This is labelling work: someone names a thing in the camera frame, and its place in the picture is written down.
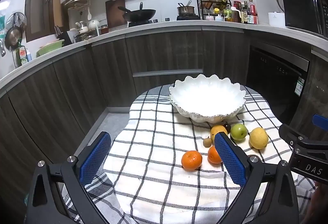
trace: wooden cutting board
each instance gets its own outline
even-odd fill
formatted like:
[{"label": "wooden cutting board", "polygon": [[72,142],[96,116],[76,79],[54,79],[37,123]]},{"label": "wooden cutting board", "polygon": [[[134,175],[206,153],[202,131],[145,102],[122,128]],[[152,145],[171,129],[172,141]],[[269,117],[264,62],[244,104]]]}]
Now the wooden cutting board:
[{"label": "wooden cutting board", "polygon": [[118,6],[125,7],[125,0],[109,0],[105,4],[108,28],[114,28],[127,23],[123,18],[124,12],[117,8]]}]

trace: dishwasher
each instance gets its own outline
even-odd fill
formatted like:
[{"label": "dishwasher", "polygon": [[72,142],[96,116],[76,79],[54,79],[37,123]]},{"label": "dishwasher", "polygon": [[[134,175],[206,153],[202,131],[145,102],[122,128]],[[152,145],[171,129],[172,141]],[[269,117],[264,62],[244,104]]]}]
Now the dishwasher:
[{"label": "dishwasher", "polygon": [[246,86],[268,102],[281,123],[289,125],[303,94],[309,61],[284,49],[255,42],[250,46]]}]

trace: metal screw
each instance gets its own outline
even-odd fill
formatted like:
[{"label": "metal screw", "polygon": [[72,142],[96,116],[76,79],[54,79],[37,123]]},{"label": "metal screw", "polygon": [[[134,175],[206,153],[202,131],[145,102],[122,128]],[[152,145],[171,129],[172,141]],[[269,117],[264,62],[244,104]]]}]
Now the metal screw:
[{"label": "metal screw", "polygon": [[284,167],[288,166],[288,162],[287,162],[287,161],[285,161],[285,160],[281,160],[280,162],[281,162],[281,164],[282,164]]},{"label": "metal screw", "polygon": [[256,156],[254,156],[254,155],[252,155],[249,159],[253,163],[256,163],[257,161],[259,161],[259,159]]},{"label": "metal screw", "polygon": [[41,161],[39,161],[39,163],[38,163],[38,167],[43,167],[44,164],[45,164],[45,162],[44,162],[43,160],[41,160]]},{"label": "metal screw", "polygon": [[76,157],[73,156],[73,155],[71,155],[71,156],[69,156],[69,157],[67,158],[67,162],[72,163],[72,162],[75,161],[75,159],[76,159]]}]

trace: pot handle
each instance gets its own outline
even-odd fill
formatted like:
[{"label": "pot handle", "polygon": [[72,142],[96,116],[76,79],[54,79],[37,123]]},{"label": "pot handle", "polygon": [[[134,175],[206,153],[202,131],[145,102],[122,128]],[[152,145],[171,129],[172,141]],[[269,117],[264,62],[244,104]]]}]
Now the pot handle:
[{"label": "pot handle", "polygon": [[122,10],[122,11],[126,12],[126,13],[131,12],[130,10],[128,10],[127,8],[125,8],[124,6],[118,6],[117,8],[119,10]]}]

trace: window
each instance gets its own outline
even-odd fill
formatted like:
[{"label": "window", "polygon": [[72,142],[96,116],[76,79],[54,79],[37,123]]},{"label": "window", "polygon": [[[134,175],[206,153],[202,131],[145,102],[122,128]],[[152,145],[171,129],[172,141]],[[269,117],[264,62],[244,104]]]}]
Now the window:
[{"label": "window", "polygon": [[60,0],[25,0],[26,41],[55,34],[55,26],[64,27]]}]

